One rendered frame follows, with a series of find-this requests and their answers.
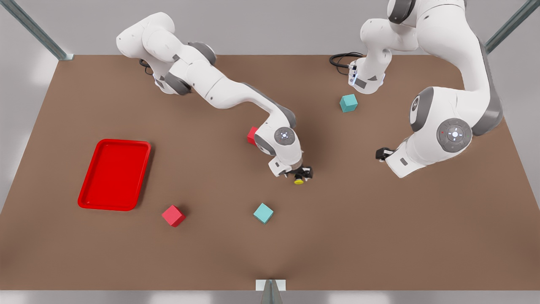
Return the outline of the red rectangular tray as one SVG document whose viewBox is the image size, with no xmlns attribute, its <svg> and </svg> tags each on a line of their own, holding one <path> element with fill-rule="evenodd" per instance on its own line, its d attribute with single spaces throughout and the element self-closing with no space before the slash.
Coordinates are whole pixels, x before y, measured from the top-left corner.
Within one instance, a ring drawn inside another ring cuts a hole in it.
<svg viewBox="0 0 540 304">
<path fill-rule="evenodd" d="M 104 139 L 97 143 L 78 205 L 86 209 L 126 212 L 137 206 L 151 144 Z"/>
</svg>

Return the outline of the silver frame post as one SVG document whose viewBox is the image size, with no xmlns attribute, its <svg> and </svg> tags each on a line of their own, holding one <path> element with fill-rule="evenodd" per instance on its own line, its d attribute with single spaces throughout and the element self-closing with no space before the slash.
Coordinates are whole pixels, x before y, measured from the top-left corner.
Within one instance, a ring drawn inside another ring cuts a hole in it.
<svg viewBox="0 0 540 304">
<path fill-rule="evenodd" d="M 0 0 L 0 5 L 5 8 L 38 42 L 40 42 L 58 60 L 73 60 L 74 55 L 68 54 L 46 34 L 46 32 L 22 9 L 15 0 Z"/>
<path fill-rule="evenodd" d="M 521 23 L 523 23 L 537 8 L 540 0 L 526 2 L 488 39 L 485 44 L 487 54 L 495 50 Z"/>
<path fill-rule="evenodd" d="M 263 292 L 261 304 L 282 304 L 280 292 L 286 291 L 286 280 L 256 280 L 255 290 Z"/>
</svg>

